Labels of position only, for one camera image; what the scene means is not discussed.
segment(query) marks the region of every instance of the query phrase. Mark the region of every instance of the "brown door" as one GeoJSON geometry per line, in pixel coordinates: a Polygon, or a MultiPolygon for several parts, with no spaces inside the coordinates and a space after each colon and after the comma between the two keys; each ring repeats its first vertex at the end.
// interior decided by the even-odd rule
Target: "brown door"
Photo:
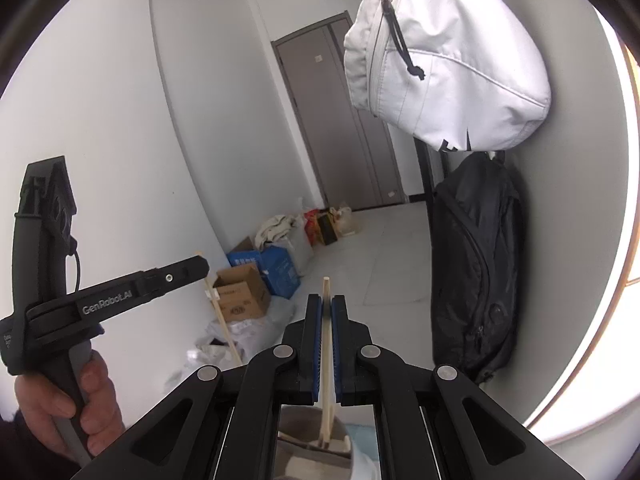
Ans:
{"type": "Polygon", "coordinates": [[[277,45],[289,92],[324,198],[354,209],[402,202],[394,152],[382,121],[351,106],[342,67],[348,22],[277,45]]]}

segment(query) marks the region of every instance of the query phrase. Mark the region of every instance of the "black strap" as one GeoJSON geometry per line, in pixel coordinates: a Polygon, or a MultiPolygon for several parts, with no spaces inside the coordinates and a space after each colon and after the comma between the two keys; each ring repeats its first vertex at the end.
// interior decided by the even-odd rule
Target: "black strap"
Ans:
{"type": "Polygon", "coordinates": [[[402,35],[402,30],[400,29],[400,24],[396,18],[396,11],[391,4],[391,0],[382,0],[382,13],[386,17],[386,22],[391,31],[391,38],[393,38],[396,50],[398,50],[398,54],[400,54],[400,57],[406,65],[407,72],[420,78],[420,81],[424,80],[424,70],[419,66],[415,66],[411,60],[411,55],[404,42],[404,36],[402,35]]]}

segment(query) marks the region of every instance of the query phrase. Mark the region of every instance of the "finger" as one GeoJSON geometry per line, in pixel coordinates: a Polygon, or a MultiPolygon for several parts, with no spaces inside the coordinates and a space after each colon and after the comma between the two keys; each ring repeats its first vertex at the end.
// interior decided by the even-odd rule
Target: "finger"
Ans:
{"type": "Polygon", "coordinates": [[[122,433],[124,433],[122,415],[120,410],[117,410],[110,423],[100,433],[89,437],[87,441],[89,452],[93,456],[97,456],[107,449],[122,433]]]}
{"type": "Polygon", "coordinates": [[[104,385],[109,376],[107,365],[98,352],[93,351],[91,360],[80,371],[80,386],[88,394],[92,394],[104,385]]]}
{"type": "Polygon", "coordinates": [[[118,410],[113,383],[107,379],[102,388],[88,396],[88,402],[80,416],[80,425],[86,434],[103,431],[118,410]]]}
{"type": "Polygon", "coordinates": [[[53,452],[71,458],[51,415],[71,416],[76,407],[68,397],[58,402],[52,400],[58,395],[66,397],[43,376],[20,376],[15,380],[15,396],[33,436],[53,452]]]}
{"type": "Polygon", "coordinates": [[[71,398],[55,387],[45,376],[28,374],[15,380],[15,398],[22,412],[38,410],[48,415],[71,418],[76,405],[71,398]]]}

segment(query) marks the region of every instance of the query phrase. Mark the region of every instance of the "floor tile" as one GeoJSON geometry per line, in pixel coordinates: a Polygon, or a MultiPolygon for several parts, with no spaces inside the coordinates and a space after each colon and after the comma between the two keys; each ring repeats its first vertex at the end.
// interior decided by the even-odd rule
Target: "floor tile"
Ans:
{"type": "Polygon", "coordinates": [[[369,327],[371,340],[404,362],[433,368],[430,301],[406,304],[348,305],[349,318],[369,327]]]}
{"type": "MultiPolygon", "coordinates": [[[[354,213],[360,231],[329,246],[314,259],[292,300],[294,320],[303,319],[307,296],[322,293],[331,277],[332,294],[343,294],[351,319],[365,323],[372,340],[405,362],[433,367],[431,352],[431,244],[424,203],[354,213]]],[[[337,407],[346,423],[372,426],[370,406],[337,407]]]]}

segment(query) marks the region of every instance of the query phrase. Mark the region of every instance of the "white backpack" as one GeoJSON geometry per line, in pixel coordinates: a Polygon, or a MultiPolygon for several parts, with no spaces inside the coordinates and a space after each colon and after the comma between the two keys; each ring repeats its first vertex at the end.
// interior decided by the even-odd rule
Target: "white backpack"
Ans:
{"type": "Polygon", "coordinates": [[[436,150],[512,148],[551,103],[542,56],[502,0],[363,0],[344,71],[356,108],[436,150]]]}

